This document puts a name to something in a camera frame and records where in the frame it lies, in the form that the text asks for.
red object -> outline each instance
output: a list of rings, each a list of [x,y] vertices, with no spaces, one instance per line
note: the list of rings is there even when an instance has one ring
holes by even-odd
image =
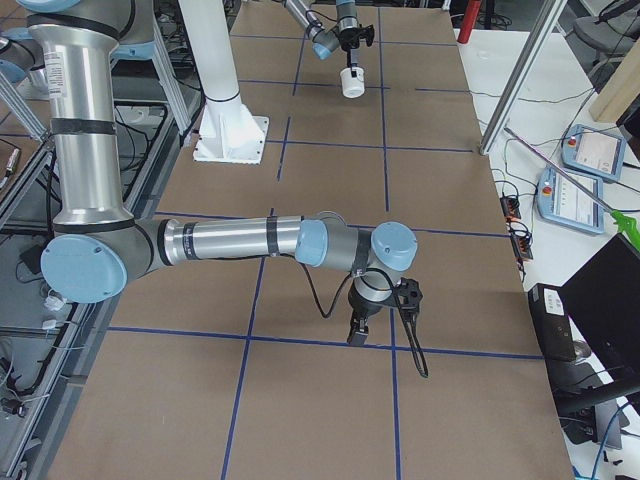
[[[467,3],[467,10],[464,12],[464,20],[458,34],[458,43],[467,43],[469,41],[471,30],[473,30],[473,26],[478,19],[480,5],[482,5],[482,0],[469,0],[469,3]]]

white label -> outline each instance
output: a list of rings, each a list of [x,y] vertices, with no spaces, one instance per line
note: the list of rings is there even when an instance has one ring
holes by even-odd
[[[596,181],[592,178],[581,175],[570,174],[571,178],[577,180],[580,185],[595,193]],[[594,226],[596,219],[593,212],[595,204],[584,192],[578,190],[573,183],[564,179],[560,175],[556,176],[556,193],[554,201],[554,212],[557,216],[573,220],[574,222]]]
[[[544,289],[544,306],[547,313],[564,316],[564,307],[560,295],[555,290]]]
[[[576,162],[611,174],[616,159],[618,139],[599,132],[585,131],[580,137]]]
[[[63,63],[62,53],[53,52],[44,54],[50,98],[63,98],[67,96],[67,82],[64,78]]]

white cup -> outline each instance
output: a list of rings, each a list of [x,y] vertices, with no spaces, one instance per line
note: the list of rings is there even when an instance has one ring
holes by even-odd
[[[347,98],[357,98],[364,93],[364,70],[360,67],[345,68],[340,72],[342,94]]]

table surface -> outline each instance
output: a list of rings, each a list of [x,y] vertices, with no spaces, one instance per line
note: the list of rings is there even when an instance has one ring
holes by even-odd
[[[500,94],[511,73],[515,61],[526,41],[527,33],[521,32],[491,32],[474,31],[467,45],[460,45],[460,55],[464,64],[470,90],[474,94],[474,105],[484,129],[498,99],[480,95],[479,93]],[[559,100],[591,88],[591,84],[575,59],[566,41],[560,34],[552,34],[541,55],[527,77],[520,98],[536,100]],[[510,114],[508,126],[520,134],[530,143],[540,143],[562,136],[566,126],[578,111],[580,104],[588,94],[573,100],[558,104],[532,103],[519,100]],[[591,118],[588,106],[597,98],[595,95],[576,119],[576,123],[604,129],[613,124],[597,123]],[[490,152],[493,168],[505,169],[505,144],[509,136],[503,133]],[[557,142],[551,142],[540,147],[540,150],[550,156]],[[506,150],[509,171],[537,183],[537,179],[544,169],[544,162],[537,159],[517,142],[509,142]],[[559,162],[559,152],[554,156]],[[626,149],[625,162],[637,165],[630,148]],[[494,171],[496,179],[502,175]],[[522,193],[532,192],[533,187],[513,177],[507,177],[514,182]],[[622,183],[640,188],[640,171],[623,168],[620,178]],[[498,192],[502,185],[496,184]],[[640,195],[615,184],[604,186],[604,199],[616,208],[640,208]],[[527,225],[531,227],[533,215],[533,256],[534,260],[525,264],[527,272],[524,289],[529,290],[538,282],[562,285],[570,278],[591,256],[598,251],[615,233],[616,227],[611,218],[606,215],[606,231],[604,235],[590,236],[573,230],[545,222],[537,210],[532,213],[531,197],[522,199],[521,212]],[[574,330],[576,337],[581,338]],[[589,359],[596,371],[603,369],[600,362]],[[603,380],[611,378],[604,374]],[[640,431],[640,419],[635,411],[626,409],[625,414],[630,417],[632,424],[628,430],[635,433]],[[567,442],[572,462],[583,475],[589,476],[597,452],[595,444],[574,446]],[[640,476],[640,440],[633,437],[623,437],[623,450],[610,452],[610,458],[623,458],[624,462],[618,467],[611,463],[601,463],[598,477],[613,478],[615,475],[627,474],[632,477]]]
[[[319,319],[287,259],[179,265],[127,288],[50,479],[572,478],[448,14],[359,17],[378,41],[346,100],[343,55],[319,62],[281,6],[243,3],[232,44],[243,101],[270,117],[262,163],[185,148],[157,214],[406,222],[431,377],[387,312],[347,348],[346,299]],[[326,302],[343,273],[313,276]]]

white table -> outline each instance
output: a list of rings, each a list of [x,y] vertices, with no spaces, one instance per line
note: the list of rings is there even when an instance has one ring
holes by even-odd
[[[472,92],[498,95],[502,92],[527,35],[523,32],[475,30],[470,42],[459,46]],[[585,92],[590,87],[589,80],[564,38],[560,34],[552,34],[527,78],[520,98],[559,100]],[[508,126],[530,143],[557,139],[587,96],[588,94],[585,93],[579,98],[559,104],[518,101],[511,112]],[[591,125],[597,129],[613,126],[596,123],[591,118],[588,106],[595,98],[596,95],[591,97],[587,106],[577,117],[576,123]],[[497,102],[497,98],[474,94],[474,105],[482,129],[489,121]],[[508,135],[503,133],[490,153],[492,167],[503,171],[505,169],[503,152],[508,138]],[[548,143],[541,146],[540,150],[550,156],[555,146],[556,142]],[[537,183],[544,169],[544,162],[515,141],[509,142],[506,158],[510,172]],[[556,163],[560,161],[559,151],[555,153],[554,160]],[[629,148],[625,154],[625,161],[638,164]],[[494,172],[494,176],[496,179],[502,178],[499,172]],[[515,183],[521,193],[533,191],[533,187],[525,182],[512,177],[507,179]],[[640,171],[623,168],[620,181],[640,188]],[[498,191],[501,191],[502,185],[497,184],[497,187]],[[513,190],[506,186],[505,193],[513,193]],[[614,208],[640,209],[640,195],[619,185],[605,183],[604,199]],[[521,198],[521,213],[529,228],[532,227],[531,206],[531,196]],[[605,234],[589,236],[544,222],[537,211],[533,212],[534,260],[525,264],[527,275],[524,289],[529,290],[538,282],[562,285],[570,278],[616,233],[616,226],[612,219],[608,215],[605,217]],[[589,361],[596,371],[603,369],[597,359],[591,358]],[[606,374],[601,378],[605,382],[611,380]],[[632,408],[627,408],[625,414],[632,422],[627,430],[634,433],[640,432],[640,417]],[[610,460],[622,458],[624,462],[615,467],[611,463],[601,461],[597,478],[613,479],[615,475],[640,477],[640,440],[623,436],[622,442],[622,451],[607,449],[607,452]],[[567,448],[574,466],[588,478],[591,475],[598,446],[593,443],[575,446],[567,440]]]

